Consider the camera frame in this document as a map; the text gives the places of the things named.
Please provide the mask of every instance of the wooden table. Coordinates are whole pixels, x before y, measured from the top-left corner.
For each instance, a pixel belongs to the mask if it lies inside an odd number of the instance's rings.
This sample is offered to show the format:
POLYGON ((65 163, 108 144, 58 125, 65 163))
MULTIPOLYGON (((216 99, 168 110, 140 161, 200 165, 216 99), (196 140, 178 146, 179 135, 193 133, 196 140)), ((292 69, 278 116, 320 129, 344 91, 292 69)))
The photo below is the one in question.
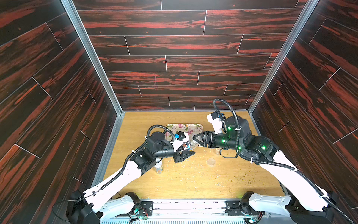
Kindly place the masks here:
MULTIPOLYGON (((204 130, 213 130, 206 116, 210 112, 126 112, 119 136, 116 141, 105 178, 123 166, 123 162, 132 150, 144 141, 144 136, 154 124, 200 123, 204 130)), ((224 112, 228 118, 230 112, 224 112)), ((257 132, 246 111, 238 111, 238 116, 249 121, 254 135, 257 132)), ((215 155, 213 149, 197 147, 196 154, 182 163, 174 163, 173 158, 163 159, 164 170, 157 174, 153 169, 129 183, 119 193, 133 191, 140 198, 241 198, 246 191, 259 194, 283 196, 278 180, 268 171, 256 164, 241 159, 226 159, 215 155), (214 167, 206 160, 216 160, 214 167)), ((228 155, 235 155, 229 150, 228 155)))

